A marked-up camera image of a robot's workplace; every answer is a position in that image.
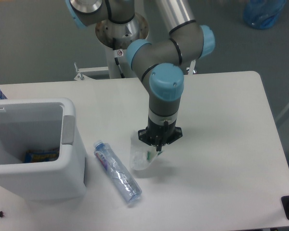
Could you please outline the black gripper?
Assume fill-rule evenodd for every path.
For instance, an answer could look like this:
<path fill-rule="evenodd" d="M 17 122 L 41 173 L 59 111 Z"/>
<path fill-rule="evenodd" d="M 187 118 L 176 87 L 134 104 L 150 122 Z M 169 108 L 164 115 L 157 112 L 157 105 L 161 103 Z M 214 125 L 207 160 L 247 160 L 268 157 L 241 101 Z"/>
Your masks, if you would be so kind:
<path fill-rule="evenodd" d="M 171 144 L 183 136 L 181 127 L 173 122 L 164 120 L 161 125 L 154 123 L 150 118 L 145 129 L 138 131 L 138 139 L 150 146 L 155 146 L 156 151 L 161 152 L 162 147 Z"/>

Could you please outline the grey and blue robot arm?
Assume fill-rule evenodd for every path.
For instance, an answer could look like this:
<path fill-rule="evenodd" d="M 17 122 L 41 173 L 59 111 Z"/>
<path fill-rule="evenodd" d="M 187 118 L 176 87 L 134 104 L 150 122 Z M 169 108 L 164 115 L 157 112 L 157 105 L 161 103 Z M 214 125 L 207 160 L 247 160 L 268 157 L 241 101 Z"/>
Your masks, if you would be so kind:
<path fill-rule="evenodd" d="M 181 65 L 214 50 L 215 37 L 199 25 L 185 0 L 158 0 L 169 38 L 150 43 L 147 21 L 132 0 L 68 0 L 66 6 L 80 28 L 95 25 L 106 51 L 111 78 L 137 77 L 149 94 L 148 124 L 138 138 L 157 151 L 182 137 L 176 126 L 184 74 Z"/>

